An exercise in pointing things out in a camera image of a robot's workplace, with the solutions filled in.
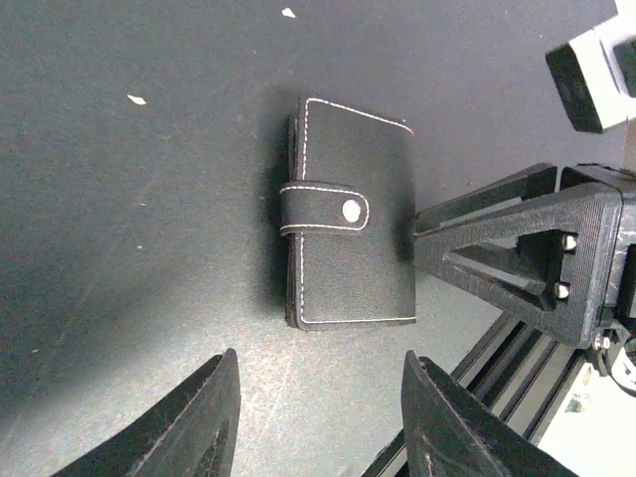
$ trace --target white stitching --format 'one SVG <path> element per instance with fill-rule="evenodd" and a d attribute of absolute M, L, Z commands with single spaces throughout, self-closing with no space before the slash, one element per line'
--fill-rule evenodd
<path fill-rule="evenodd" d="M 323 187 L 313 187 L 313 186 L 288 186 L 288 187 L 283 187 L 280 190 L 280 194 L 286 191 L 294 190 L 294 189 L 306 189 L 310 191 L 321 191 L 321 192 L 336 192 L 340 194 L 351 194 L 352 196 L 358 196 L 362 198 L 363 201 L 365 201 L 365 206 L 367 208 L 367 216 L 365 217 L 365 222 L 359 227 L 321 226 L 319 224 L 292 224 L 289 226 L 282 226 L 280 228 L 281 230 L 289 229 L 293 227 L 314 227 L 314 228 L 320 228 L 320 229 L 337 229 L 341 231 L 361 231 L 364 227 L 367 226 L 367 223 L 369 222 L 369 201 L 367 201 L 367 198 L 365 196 L 363 196 L 362 194 L 358 192 L 343 191 L 342 189 L 326 189 Z"/>
<path fill-rule="evenodd" d="M 339 107 L 340 109 L 345 109 L 350 112 L 354 112 L 356 114 L 360 114 L 361 116 L 369 117 L 370 119 L 375 119 L 376 121 L 385 122 L 386 124 L 392 124 L 393 126 L 401 127 L 402 129 L 407 130 L 411 135 L 413 131 L 405 126 L 404 124 L 400 124 L 399 122 L 389 121 L 388 119 L 383 119 L 381 117 L 373 116 L 372 114 L 368 114 L 363 111 L 359 111 L 358 109 L 354 109 L 352 107 L 344 106 L 342 104 L 337 104 L 335 102 L 327 101 L 325 99 L 320 99 L 319 97 L 309 97 L 305 101 L 305 124 L 304 124 L 304 135 L 302 138 L 302 180 L 305 180 L 305 176 L 307 175 L 307 129 L 308 129 L 308 116 L 309 116 L 309 103 L 310 102 L 322 102 L 323 104 L 329 104 L 333 107 Z M 367 204 L 367 219 L 365 220 L 365 224 L 363 228 L 367 224 L 369 220 L 369 203 L 367 199 L 362 194 L 350 193 L 360 195 Z M 305 244 L 305 236 L 304 233 L 300 233 L 300 321 L 306 323 L 304 317 L 304 309 L 305 309 L 305 270 L 304 270 L 304 258 L 303 258 L 303 249 Z"/>

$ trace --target dark gray tabletop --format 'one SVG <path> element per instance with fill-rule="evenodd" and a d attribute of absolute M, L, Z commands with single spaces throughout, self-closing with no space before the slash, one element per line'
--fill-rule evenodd
<path fill-rule="evenodd" d="M 539 161 L 620 164 L 624 129 L 575 133 L 544 61 L 614 12 L 610 0 L 5 2 L 0 473 L 61 468 L 234 347 L 233 475 L 359 476 L 400 428 L 405 351 L 452 369 L 497 311 L 421 275 L 416 325 L 285 325 L 273 224 L 296 96 L 406 119 L 420 207 Z"/>

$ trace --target wallet cover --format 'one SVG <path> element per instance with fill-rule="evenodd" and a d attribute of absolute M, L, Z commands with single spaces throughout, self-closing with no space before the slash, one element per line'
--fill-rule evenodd
<path fill-rule="evenodd" d="M 317 97 L 290 124 L 290 325 L 415 321 L 412 132 L 402 122 Z"/>

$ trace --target table surface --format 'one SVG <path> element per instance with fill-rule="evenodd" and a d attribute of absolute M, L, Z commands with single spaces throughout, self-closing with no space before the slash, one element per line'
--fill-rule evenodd
<path fill-rule="evenodd" d="M 420 208 L 540 161 L 623 159 L 624 128 L 571 129 L 544 60 L 610 0 L 2 10 L 2 475 L 56 471 L 233 347 L 233 475 L 359 476 L 400 429 L 405 352 L 450 370 L 494 321 L 421 274 L 416 325 L 285 325 L 275 198 L 299 94 L 405 119 Z"/>

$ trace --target scratched surface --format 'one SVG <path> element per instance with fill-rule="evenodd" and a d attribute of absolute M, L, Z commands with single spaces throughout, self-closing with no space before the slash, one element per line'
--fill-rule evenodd
<path fill-rule="evenodd" d="M 538 161 L 619 164 L 624 130 L 572 131 L 544 62 L 613 13 L 609 0 L 6 1 L 0 474 L 54 472 L 234 347 L 233 475 L 360 475 L 400 428 L 405 351 L 450 370 L 497 313 L 421 275 L 417 325 L 285 326 L 276 190 L 296 96 L 406 119 L 420 207 Z"/>

